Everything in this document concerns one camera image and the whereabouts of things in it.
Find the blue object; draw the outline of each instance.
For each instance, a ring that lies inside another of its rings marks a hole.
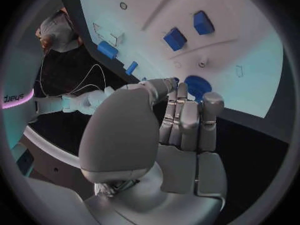
[[[215,31],[214,25],[204,11],[194,14],[193,25],[200,35],[211,34]]]
[[[188,76],[184,80],[184,83],[187,84],[188,93],[195,97],[197,103],[202,101],[202,97],[205,93],[212,91],[211,84],[199,76]]]
[[[115,59],[118,54],[118,50],[111,46],[107,41],[100,42],[97,49],[110,59]]]
[[[163,39],[167,42],[171,49],[173,49],[173,51],[181,49],[187,42],[185,36],[176,27],[171,29],[171,31],[169,31]]]
[[[137,66],[138,66],[138,63],[136,61],[133,61],[132,64],[129,66],[129,68],[126,70],[125,73],[128,76],[130,76],[133,73],[133,71],[136,69]]]

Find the pink light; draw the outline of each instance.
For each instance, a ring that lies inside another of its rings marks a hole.
[[[2,109],[9,109],[9,108],[24,104],[24,103],[28,102],[34,96],[34,94],[35,94],[35,92],[32,89],[32,91],[27,96],[25,96],[24,98],[22,98],[20,100],[11,101],[11,102],[8,102],[8,103],[3,103],[2,102]]]

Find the person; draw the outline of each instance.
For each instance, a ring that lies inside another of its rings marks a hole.
[[[68,52],[83,44],[82,39],[75,32],[65,7],[44,20],[35,35],[39,38],[45,54],[50,50]]]

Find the white panel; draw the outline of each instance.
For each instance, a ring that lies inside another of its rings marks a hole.
[[[126,10],[120,2],[127,4]],[[132,74],[138,79],[176,76],[184,81],[197,75],[224,97],[227,108],[262,118],[267,114],[281,77],[283,46],[250,0],[81,0],[81,4],[92,41],[114,44],[111,34],[120,36],[117,59],[125,69],[136,61]],[[214,33],[199,35],[195,30],[193,14],[200,10],[212,21]],[[163,40],[174,27],[187,38],[175,52]],[[207,60],[204,67],[199,66],[202,60]]]

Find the wire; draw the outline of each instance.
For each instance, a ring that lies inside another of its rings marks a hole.
[[[88,86],[94,86],[94,87],[98,88],[99,90],[101,90],[101,89],[100,89],[98,86],[96,86],[95,84],[88,84],[88,85],[85,85],[85,86],[81,87],[80,89],[77,89],[77,88],[80,87],[80,85],[86,80],[86,78],[88,77],[88,75],[90,74],[90,72],[93,70],[94,67],[98,67],[98,68],[101,69],[102,76],[103,76],[103,80],[104,80],[104,88],[106,88],[106,79],[105,79],[105,74],[104,74],[104,72],[103,72],[103,69],[102,69],[102,67],[101,67],[99,64],[94,64],[94,65],[90,68],[90,70],[88,71],[88,73],[86,74],[86,76],[83,78],[83,80],[82,80],[82,81],[81,81],[81,82],[80,82],[80,83],[79,83],[72,91],[66,92],[66,93],[63,93],[63,94],[60,94],[60,95],[50,96],[50,95],[48,95],[48,94],[45,93],[44,88],[43,88],[43,85],[42,85],[42,71],[43,71],[44,61],[45,61],[45,56],[44,56],[44,58],[43,58],[43,60],[42,60],[41,66],[40,66],[39,86],[40,86],[40,89],[41,89],[42,93],[43,93],[46,97],[48,97],[48,98],[57,98],[57,97],[60,97],[60,96],[62,96],[62,95],[65,95],[65,94],[75,93],[75,92],[80,91],[80,90],[83,89],[83,88],[88,87]]]

